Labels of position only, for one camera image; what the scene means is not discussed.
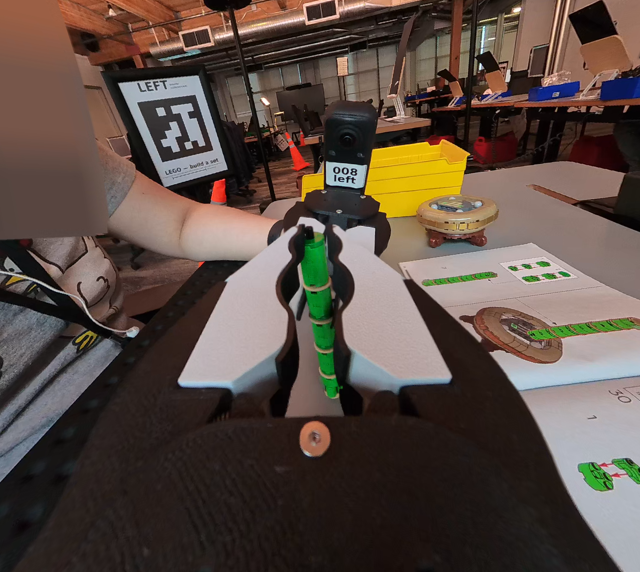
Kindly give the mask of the tablet on wooden stand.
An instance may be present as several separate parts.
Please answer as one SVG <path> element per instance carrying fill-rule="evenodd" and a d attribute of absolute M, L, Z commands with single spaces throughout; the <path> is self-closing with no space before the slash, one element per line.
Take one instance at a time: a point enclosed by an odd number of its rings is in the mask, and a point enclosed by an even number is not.
<path fill-rule="evenodd" d="M 486 51 L 477 55 L 476 60 L 484 69 L 485 80 L 489 87 L 488 89 L 491 91 L 487 100 L 494 101 L 506 96 L 509 92 L 508 85 L 493 54 L 490 51 Z"/>
<path fill-rule="evenodd" d="M 603 0 L 569 14 L 580 41 L 580 54 L 587 70 L 594 75 L 580 99 L 595 99 L 599 81 L 611 81 L 632 69 L 632 61 Z"/>
<path fill-rule="evenodd" d="M 450 101 L 448 107 L 459 106 L 462 104 L 463 101 L 466 101 L 466 96 L 463 93 L 460 81 L 457 79 L 455 75 L 453 75 L 447 69 L 443 69 L 437 72 L 437 75 L 443 78 L 447 82 L 451 90 L 452 100 Z"/>

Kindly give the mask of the red container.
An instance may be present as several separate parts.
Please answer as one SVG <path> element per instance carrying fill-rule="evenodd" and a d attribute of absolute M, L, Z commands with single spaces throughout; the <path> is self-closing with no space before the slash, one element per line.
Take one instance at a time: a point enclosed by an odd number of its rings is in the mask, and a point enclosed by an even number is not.
<path fill-rule="evenodd" d="M 474 142 L 473 160 L 480 165 L 505 163 L 516 159 L 518 139 L 513 131 L 495 138 L 479 136 Z"/>
<path fill-rule="evenodd" d="M 572 144 L 568 161 L 617 172 L 628 172 L 628 164 L 613 135 L 580 136 Z"/>

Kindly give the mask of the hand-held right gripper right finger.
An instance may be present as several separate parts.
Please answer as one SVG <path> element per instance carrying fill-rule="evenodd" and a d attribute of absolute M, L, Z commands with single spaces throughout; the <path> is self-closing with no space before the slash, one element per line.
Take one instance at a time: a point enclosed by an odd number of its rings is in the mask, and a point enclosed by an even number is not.
<path fill-rule="evenodd" d="M 409 288 L 426 293 L 374 253 L 330 227 L 335 375 L 345 415 L 360 415 L 381 391 L 448 384 L 452 375 Z"/>

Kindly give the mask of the person's left forearm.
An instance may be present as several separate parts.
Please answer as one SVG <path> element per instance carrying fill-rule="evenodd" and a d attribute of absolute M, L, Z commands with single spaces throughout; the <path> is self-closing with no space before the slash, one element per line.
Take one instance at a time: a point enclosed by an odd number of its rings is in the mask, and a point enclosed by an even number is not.
<path fill-rule="evenodd" d="M 165 256 L 249 261 L 268 245 L 275 220 L 181 197 L 136 173 L 108 221 L 108 233 Z"/>

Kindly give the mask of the wooden workbench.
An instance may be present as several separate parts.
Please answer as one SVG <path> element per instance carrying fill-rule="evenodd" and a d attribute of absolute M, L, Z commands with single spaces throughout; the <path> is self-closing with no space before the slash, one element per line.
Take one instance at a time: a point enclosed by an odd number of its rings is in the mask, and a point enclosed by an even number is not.
<path fill-rule="evenodd" d="M 639 112 L 634 110 L 636 107 L 639 107 L 639 98 L 601 101 L 572 97 L 535 103 L 508 97 L 502 101 L 473 103 L 471 116 L 481 117 L 482 121 L 490 120 L 491 138 L 495 138 L 500 117 L 514 117 L 524 112 L 525 132 L 518 143 L 518 156 L 508 164 L 529 161 L 537 165 L 557 160 L 567 122 L 582 125 L 588 122 L 615 124 L 628 119 L 628 113 L 631 113 L 631 119 L 638 119 Z M 430 119 L 440 115 L 465 118 L 464 104 L 435 108 L 428 114 Z"/>

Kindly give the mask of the building instruction booklet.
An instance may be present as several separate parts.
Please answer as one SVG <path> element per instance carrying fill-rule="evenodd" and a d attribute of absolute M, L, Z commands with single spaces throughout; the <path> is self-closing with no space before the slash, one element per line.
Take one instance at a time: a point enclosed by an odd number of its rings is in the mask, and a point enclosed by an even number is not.
<path fill-rule="evenodd" d="M 564 485 L 639 570 L 639 300 L 532 243 L 399 263 L 521 392 Z"/>

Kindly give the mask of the person's grey printed shirt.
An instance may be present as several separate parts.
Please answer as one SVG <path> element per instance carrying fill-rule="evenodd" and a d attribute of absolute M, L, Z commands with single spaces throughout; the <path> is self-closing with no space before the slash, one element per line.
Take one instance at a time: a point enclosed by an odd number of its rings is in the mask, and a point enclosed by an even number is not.
<path fill-rule="evenodd" d="M 118 271 L 96 238 L 35 239 L 28 251 L 60 289 L 82 299 L 100 323 L 129 327 Z M 122 341 L 1 304 L 2 478 L 118 355 Z"/>

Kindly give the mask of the framed marker sign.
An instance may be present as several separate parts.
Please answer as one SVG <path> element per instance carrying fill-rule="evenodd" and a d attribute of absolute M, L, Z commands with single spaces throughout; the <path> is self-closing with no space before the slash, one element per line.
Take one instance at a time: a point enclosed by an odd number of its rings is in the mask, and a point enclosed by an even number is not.
<path fill-rule="evenodd" d="M 234 172 L 228 140 L 203 66 L 104 71 L 139 169 L 181 190 Z"/>

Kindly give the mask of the yellow plastic bin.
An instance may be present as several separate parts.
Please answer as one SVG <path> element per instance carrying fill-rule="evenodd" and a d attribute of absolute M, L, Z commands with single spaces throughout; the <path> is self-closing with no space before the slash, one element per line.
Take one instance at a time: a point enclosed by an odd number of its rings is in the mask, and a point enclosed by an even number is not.
<path fill-rule="evenodd" d="M 467 159 L 466 151 L 446 140 L 373 148 L 365 194 L 388 218 L 415 216 L 423 202 L 460 192 Z M 323 173 L 304 176 L 302 200 L 323 186 Z"/>

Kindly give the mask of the black wall monitor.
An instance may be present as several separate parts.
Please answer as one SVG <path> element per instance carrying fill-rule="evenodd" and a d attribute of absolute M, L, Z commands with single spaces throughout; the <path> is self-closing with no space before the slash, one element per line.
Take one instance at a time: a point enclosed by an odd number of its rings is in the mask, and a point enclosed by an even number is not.
<path fill-rule="evenodd" d="M 307 87 L 297 87 L 292 90 L 281 90 L 276 93 L 277 105 L 281 112 L 284 112 L 286 122 L 297 122 L 296 115 L 292 111 L 295 105 L 300 111 L 307 108 L 316 112 L 320 117 L 324 115 L 325 95 L 322 83 Z"/>

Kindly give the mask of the white tilted light bar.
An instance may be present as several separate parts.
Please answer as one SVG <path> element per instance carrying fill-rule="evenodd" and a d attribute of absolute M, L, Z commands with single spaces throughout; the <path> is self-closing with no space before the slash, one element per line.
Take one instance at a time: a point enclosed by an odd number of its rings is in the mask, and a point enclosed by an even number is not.
<path fill-rule="evenodd" d="M 391 81 L 388 86 L 387 98 L 393 100 L 396 110 L 395 116 L 387 119 L 391 122 L 399 122 L 401 119 L 405 118 L 403 98 L 401 94 L 401 84 L 404 74 L 404 66 L 406 63 L 408 42 L 417 15 L 418 13 L 414 13 L 414 15 L 412 15 L 412 17 L 407 20 L 403 27 L 403 33 L 396 54 L 396 61 L 394 64 Z"/>

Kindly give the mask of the green toy brick bamboo stalk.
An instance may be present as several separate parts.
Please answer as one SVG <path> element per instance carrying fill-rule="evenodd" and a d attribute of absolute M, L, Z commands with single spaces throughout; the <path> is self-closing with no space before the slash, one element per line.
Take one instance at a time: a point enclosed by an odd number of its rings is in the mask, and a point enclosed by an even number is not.
<path fill-rule="evenodd" d="M 340 385 L 335 376 L 333 346 L 333 300 L 324 235 L 306 226 L 305 253 L 301 261 L 303 288 L 307 298 L 314 347 L 319 362 L 319 375 L 329 399 L 338 399 Z"/>

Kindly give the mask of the white air vent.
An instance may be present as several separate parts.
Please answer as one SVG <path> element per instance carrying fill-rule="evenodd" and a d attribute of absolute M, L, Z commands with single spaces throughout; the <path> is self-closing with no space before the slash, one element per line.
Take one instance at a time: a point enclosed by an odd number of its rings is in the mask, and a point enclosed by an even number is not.
<path fill-rule="evenodd" d="M 339 0 L 308 1 L 303 4 L 303 15 L 307 26 L 339 19 Z"/>
<path fill-rule="evenodd" d="M 210 26 L 179 32 L 180 42 L 185 52 L 214 47 L 214 36 Z"/>

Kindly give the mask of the tan round toy brick pot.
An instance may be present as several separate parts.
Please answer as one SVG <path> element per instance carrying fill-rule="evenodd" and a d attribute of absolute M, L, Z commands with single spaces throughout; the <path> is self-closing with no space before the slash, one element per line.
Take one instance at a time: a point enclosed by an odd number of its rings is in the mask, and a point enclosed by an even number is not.
<path fill-rule="evenodd" d="M 469 195 L 444 195 L 423 202 L 417 209 L 417 220 L 426 230 L 430 248 L 439 247 L 444 240 L 468 240 L 484 247 L 484 230 L 498 216 L 493 200 Z"/>

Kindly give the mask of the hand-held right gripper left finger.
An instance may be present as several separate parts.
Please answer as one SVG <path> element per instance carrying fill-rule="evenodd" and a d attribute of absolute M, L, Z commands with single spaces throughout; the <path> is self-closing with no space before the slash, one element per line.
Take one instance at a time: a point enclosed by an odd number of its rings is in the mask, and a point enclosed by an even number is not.
<path fill-rule="evenodd" d="M 298 266 L 305 226 L 284 232 L 225 283 L 178 384 L 250 393 L 284 416 L 298 375 Z"/>

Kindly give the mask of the blue plastic bin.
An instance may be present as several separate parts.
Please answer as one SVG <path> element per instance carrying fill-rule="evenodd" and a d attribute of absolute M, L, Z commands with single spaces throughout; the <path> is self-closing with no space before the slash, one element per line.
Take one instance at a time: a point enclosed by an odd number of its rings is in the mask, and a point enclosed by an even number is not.
<path fill-rule="evenodd" d="M 530 89 L 529 102 L 553 101 L 562 98 L 572 98 L 580 91 L 580 81 L 568 81 L 548 86 L 538 86 Z"/>
<path fill-rule="evenodd" d="M 639 77 L 620 77 L 604 81 L 601 86 L 601 101 L 622 101 L 639 98 Z"/>

